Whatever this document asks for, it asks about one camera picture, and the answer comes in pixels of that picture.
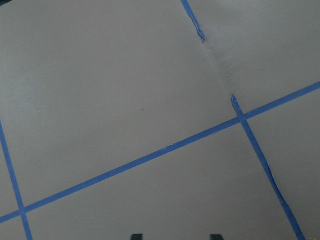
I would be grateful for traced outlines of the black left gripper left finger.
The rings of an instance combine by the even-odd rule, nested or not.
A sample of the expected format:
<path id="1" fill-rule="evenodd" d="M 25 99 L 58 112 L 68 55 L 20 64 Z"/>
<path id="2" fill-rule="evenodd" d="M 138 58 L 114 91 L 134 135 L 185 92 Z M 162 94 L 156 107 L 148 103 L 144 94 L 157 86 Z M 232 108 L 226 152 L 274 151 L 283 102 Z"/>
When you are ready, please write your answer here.
<path id="1" fill-rule="evenodd" d="M 142 233 L 134 233 L 130 236 L 130 240 L 143 240 Z"/>

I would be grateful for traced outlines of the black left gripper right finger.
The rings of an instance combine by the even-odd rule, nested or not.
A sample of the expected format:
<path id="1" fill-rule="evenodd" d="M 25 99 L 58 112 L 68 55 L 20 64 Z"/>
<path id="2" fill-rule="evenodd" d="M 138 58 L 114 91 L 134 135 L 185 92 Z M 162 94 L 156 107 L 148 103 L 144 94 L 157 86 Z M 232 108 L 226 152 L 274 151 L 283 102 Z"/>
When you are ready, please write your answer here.
<path id="1" fill-rule="evenodd" d="M 209 237 L 210 240 L 222 240 L 222 235 L 221 234 L 210 234 L 210 237 Z"/>

